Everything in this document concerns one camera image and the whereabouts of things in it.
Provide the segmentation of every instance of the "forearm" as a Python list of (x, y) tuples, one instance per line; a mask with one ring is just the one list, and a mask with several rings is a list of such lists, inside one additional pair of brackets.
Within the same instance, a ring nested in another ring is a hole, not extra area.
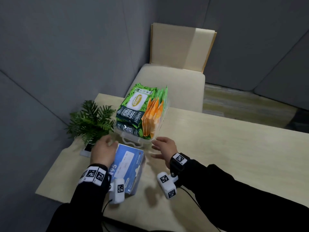
[(222, 230), (307, 227), (309, 208), (238, 182), (214, 164), (205, 167), (189, 160), (179, 179), (193, 191), (207, 218)]
[[(81, 178), (74, 195), (69, 204), (61, 205), (55, 212), (47, 231), (56, 231), (59, 229), (102, 231), (102, 207), (106, 193), (109, 189), (108, 169), (101, 164), (92, 164), (100, 168), (102, 172), (106, 171), (103, 181), (97, 184), (93, 182), (82, 182), (86, 174)], [(95, 179), (98, 171), (93, 172)]]

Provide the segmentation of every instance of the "wooden table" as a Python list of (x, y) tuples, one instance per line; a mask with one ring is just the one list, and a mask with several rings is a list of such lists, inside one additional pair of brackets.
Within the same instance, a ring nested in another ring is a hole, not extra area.
[[(115, 109), (122, 101), (104, 94), (95, 99)], [(238, 181), (309, 207), (309, 134), (170, 108), (160, 136), (175, 140), (178, 151), (206, 166), (216, 164)], [(79, 155), (82, 148), (76, 138), (64, 149), (36, 193), (70, 202), (89, 165), (89, 158)], [(165, 164), (150, 157), (157, 151), (144, 151), (146, 164), (136, 195), (109, 205), (104, 215), (146, 230), (217, 231), (182, 190), (165, 199), (156, 181), (159, 172), (167, 171)]]

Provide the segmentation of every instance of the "person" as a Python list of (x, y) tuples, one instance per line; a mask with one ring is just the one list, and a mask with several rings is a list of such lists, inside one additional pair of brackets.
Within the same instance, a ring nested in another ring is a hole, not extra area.
[[(91, 151), (90, 166), (108, 171), (118, 145), (118, 142), (108, 145), (110, 141), (109, 135), (98, 140)], [(152, 143), (152, 148), (161, 152), (152, 157), (164, 160), (170, 168), (171, 158), (179, 153), (175, 142), (167, 137), (157, 137)], [(209, 221), (221, 230), (307, 230), (309, 208), (241, 183), (214, 164), (206, 167), (188, 159), (178, 177), (178, 181), (195, 194)], [(109, 190), (107, 177), (104, 179), (100, 186), (80, 182), (71, 202), (56, 210), (47, 231), (102, 231), (102, 207)]]

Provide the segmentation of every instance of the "wire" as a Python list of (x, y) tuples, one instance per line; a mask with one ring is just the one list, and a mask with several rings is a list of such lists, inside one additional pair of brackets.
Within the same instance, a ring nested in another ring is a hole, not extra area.
[[(112, 199), (106, 203), (106, 205), (105, 205), (105, 207), (104, 207), (104, 209), (103, 209), (103, 211), (102, 211), (102, 217), (103, 217), (103, 213), (104, 213), (104, 210), (106, 209), (107, 204), (109, 204), (111, 201), (112, 201)], [(106, 228), (106, 225), (105, 225), (105, 223), (104, 223), (104, 217), (103, 217), (102, 222), (103, 222), (103, 226), (105, 227), (105, 229), (107, 230), (107, 232), (110, 232), (110, 231)]]
[(191, 199), (196, 203), (196, 205), (200, 208), (200, 210), (202, 210), (201, 209), (201, 207), (199, 206), (199, 204), (195, 201), (195, 199), (192, 197), (192, 195), (186, 190), (186, 189), (184, 189), (184, 188), (182, 188), (182, 187), (177, 187), (177, 188), (180, 188), (180, 189), (182, 189), (182, 190), (184, 190), (185, 192), (187, 192), (187, 194), (191, 197)]

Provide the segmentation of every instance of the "chair seat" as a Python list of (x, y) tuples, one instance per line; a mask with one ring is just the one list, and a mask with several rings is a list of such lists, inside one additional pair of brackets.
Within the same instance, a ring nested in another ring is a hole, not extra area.
[(137, 74), (129, 91), (137, 83), (159, 89), (168, 86), (171, 107), (195, 112), (203, 110), (205, 76), (201, 72), (145, 64)]

